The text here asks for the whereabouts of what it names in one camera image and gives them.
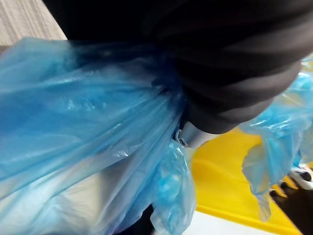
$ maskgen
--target black object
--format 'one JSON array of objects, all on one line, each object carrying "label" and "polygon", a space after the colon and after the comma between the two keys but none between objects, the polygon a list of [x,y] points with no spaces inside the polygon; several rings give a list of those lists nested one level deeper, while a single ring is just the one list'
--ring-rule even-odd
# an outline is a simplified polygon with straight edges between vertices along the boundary
[{"label": "black object", "polygon": [[302,177],[302,179],[304,179],[305,181],[311,181],[312,177],[310,175],[310,173],[308,173],[307,171],[305,172],[300,172],[299,175]]},{"label": "black object", "polygon": [[154,232],[153,225],[150,221],[150,216],[153,212],[153,208],[150,205],[143,213],[141,218],[130,226],[125,231],[118,233],[117,235],[152,235]]},{"label": "black object", "polygon": [[280,196],[276,191],[271,191],[270,196],[302,234],[313,235],[313,190],[305,190],[298,184],[297,187],[291,188],[283,182],[280,188],[287,197]]},{"label": "black object", "polygon": [[261,113],[313,49],[312,0],[44,0],[68,39],[140,38],[175,58],[188,121],[221,134]]}]

